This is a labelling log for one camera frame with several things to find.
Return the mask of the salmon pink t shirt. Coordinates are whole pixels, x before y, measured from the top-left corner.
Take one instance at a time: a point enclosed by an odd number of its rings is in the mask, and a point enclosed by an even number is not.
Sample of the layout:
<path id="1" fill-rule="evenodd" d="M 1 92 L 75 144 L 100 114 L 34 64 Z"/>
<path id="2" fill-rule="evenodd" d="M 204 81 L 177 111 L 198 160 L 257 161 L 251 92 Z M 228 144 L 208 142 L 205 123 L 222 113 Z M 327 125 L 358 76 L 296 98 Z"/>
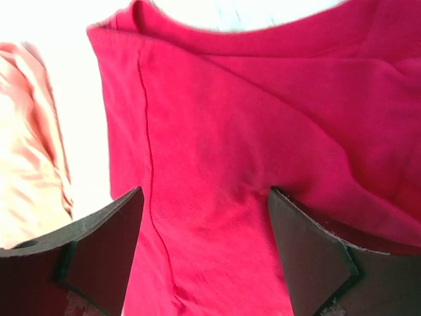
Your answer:
<path id="1" fill-rule="evenodd" d="M 72 221 L 71 181 L 47 71 L 37 53 L 1 44 L 1 247 Z"/>

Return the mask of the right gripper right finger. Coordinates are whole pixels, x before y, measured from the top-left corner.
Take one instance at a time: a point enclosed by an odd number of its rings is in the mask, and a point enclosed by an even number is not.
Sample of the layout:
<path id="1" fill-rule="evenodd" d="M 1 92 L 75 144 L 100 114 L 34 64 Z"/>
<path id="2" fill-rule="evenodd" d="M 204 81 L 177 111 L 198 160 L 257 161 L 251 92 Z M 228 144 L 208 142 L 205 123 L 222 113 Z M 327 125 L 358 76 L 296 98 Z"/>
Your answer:
<path id="1" fill-rule="evenodd" d="M 420 248 L 347 226 L 276 187 L 268 210 L 294 315 L 420 315 Z"/>

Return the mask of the magenta polo shirt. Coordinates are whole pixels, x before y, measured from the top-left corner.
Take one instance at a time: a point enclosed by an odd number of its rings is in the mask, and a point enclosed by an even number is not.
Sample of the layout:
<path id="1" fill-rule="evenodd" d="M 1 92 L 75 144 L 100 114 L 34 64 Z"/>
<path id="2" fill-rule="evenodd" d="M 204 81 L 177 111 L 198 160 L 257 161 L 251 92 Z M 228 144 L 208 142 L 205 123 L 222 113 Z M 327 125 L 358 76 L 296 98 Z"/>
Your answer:
<path id="1" fill-rule="evenodd" d="M 126 315 L 291 315 L 273 186 L 420 245 L 419 1 L 347 1 L 240 34 L 135 1 L 87 35 L 111 196 L 145 196 Z"/>

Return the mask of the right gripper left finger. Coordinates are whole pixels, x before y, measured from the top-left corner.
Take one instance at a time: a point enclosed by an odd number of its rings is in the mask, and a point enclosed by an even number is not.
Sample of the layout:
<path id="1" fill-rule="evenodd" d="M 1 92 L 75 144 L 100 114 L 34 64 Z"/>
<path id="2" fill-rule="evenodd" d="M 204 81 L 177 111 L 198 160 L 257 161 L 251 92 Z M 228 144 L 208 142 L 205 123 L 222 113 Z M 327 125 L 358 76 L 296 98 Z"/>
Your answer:
<path id="1" fill-rule="evenodd" d="M 2 315 L 121 315 L 142 219 L 135 188 L 58 230 L 1 250 Z"/>

